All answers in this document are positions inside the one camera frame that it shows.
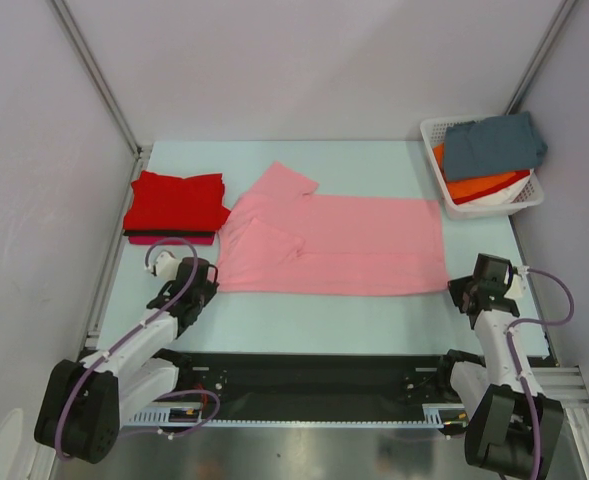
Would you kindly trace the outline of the pink t shirt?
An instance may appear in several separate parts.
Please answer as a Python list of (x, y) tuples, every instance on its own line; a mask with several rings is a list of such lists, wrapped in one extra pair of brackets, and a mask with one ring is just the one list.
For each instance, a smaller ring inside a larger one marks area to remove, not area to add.
[(449, 279), (434, 200), (320, 194), (275, 162), (219, 232), (224, 292), (406, 296)]

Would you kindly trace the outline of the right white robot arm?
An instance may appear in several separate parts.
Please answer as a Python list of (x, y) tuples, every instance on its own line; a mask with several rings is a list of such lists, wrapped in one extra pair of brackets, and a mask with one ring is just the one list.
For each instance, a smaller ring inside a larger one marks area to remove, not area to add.
[(462, 401), (468, 465), (501, 478), (544, 479), (564, 412), (544, 393), (520, 339), (527, 322), (517, 304), (524, 273), (508, 259), (479, 254), (471, 275), (449, 281), (452, 301), (467, 316), (482, 354), (449, 352), (435, 388), (447, 401)]

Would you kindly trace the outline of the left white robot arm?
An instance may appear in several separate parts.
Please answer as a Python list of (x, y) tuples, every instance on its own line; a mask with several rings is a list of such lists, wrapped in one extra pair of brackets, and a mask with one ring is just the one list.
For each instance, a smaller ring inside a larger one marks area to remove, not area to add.
[(113, 346), (62, 360), (50, 373), (33, 437), (61, 459), (102, 461), (126, 423), (157, 400), (198, 402), (187, 414), (196, 427), (218, 414), (219, 395), (198, 382), (188, 355), (168, 347), (213, 299), (218, 269), (164, 251), (150, 270), (165, 283), (142, 320)]

